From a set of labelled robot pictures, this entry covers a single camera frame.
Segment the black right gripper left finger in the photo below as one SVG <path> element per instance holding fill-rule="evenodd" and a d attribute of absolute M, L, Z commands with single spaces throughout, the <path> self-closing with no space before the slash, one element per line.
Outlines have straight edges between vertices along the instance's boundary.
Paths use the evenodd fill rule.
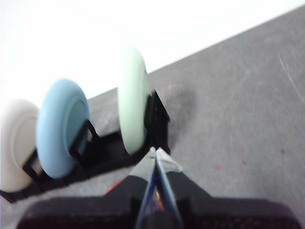
<path fill-rule="evenodd" d="M 132 228 L 154 167 L 154 157 L 155 147 L 151 147 L 131 172 L 104 195 L 50 198 L 30 205 L 18 228 Z"/>

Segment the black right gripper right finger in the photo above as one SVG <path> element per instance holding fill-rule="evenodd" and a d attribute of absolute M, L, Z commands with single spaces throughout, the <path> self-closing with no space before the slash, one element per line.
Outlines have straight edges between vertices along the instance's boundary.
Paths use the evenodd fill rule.
<path fill-rule="evenodd" d="M 259 198 L 216 197 L 192 181 L 163 149 L 158 164 L 171 189 L 186 229 L 299 229 L 301 224 L 284 204 Z"/>

